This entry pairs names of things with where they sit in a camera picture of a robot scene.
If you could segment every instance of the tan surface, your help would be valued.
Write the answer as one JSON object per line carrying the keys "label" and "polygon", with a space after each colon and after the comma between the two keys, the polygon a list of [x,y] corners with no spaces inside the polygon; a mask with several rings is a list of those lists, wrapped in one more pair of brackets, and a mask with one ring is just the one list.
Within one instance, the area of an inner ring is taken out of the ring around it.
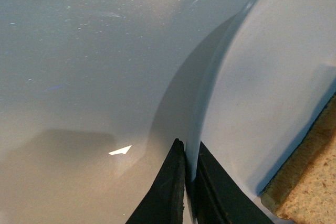
{"label": "tan surface", "polygon": [[336,97],[267,185],[261,202],[297,223],[336,220]]}

